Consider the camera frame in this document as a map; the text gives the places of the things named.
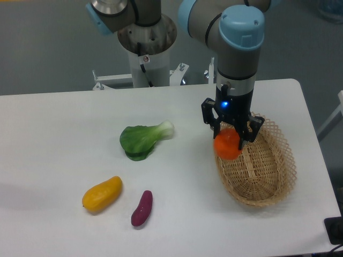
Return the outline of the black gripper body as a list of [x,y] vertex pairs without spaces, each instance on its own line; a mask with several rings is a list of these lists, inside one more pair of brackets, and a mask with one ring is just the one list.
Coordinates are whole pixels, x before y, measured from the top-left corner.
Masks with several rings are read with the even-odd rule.
[[215,94],[215,111],[221,121],[234,126],[247,126],[253,90],[249,93],[234,96],[226,95],[217,87]]

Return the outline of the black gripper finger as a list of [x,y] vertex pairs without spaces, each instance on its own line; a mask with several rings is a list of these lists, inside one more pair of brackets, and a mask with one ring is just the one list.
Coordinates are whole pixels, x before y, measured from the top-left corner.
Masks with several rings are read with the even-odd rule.
[[253,116],[251,113],[239,117],[237,122],[237,132],[240,137],[238,143],[239,150],[242,150],[248,142],[254,142],[264,122],[265,118]]
[[213,131],[213,139],[215,139],[218,133],[220,132],[221,124],[220,117],[215,118],[213,114],[213,109],[215,109],[215,100],[211,98],[206,98],[204,102],[201,104],[201,109],[203,115],[203,122],[210,126],[211,130]]

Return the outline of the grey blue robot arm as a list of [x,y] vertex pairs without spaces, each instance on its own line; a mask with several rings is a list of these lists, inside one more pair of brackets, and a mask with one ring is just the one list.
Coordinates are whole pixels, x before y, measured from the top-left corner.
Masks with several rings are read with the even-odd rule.
[[238,148],[253,142],[264,119],[250,111],[264,13],[276,1],[183,1],[175,24],[162,13],[160,1],[89,1],[86,10],[103,34],[116,33],[130,58],[133,85],[170,85],[169,50],[184,30],[218,57],[215,99],[202,104],[203,120],[214,134],[220,124],[232,125]]

